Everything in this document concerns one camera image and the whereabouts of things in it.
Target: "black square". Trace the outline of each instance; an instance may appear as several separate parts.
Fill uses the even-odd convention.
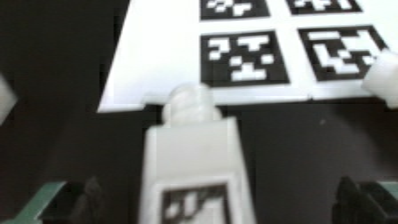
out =
[[[362,79],[387,45],[373,26],[300,29],[318,81]]]
[[[209,203],[213,203],[220,209],[211,208]],[[231,205],[225,184],[163,191],[161,224],[200,221],[206,209],[211,215],[218,216],[224,220],[222,224],[231,224]]]
[[[211,87],[289,83],[273,31],[200,37],[200,81]]]
[[[355,0],[286,0],[293,15],[360,12]]]
[[[268,16],[264,0],[200,0],[200,20]]]

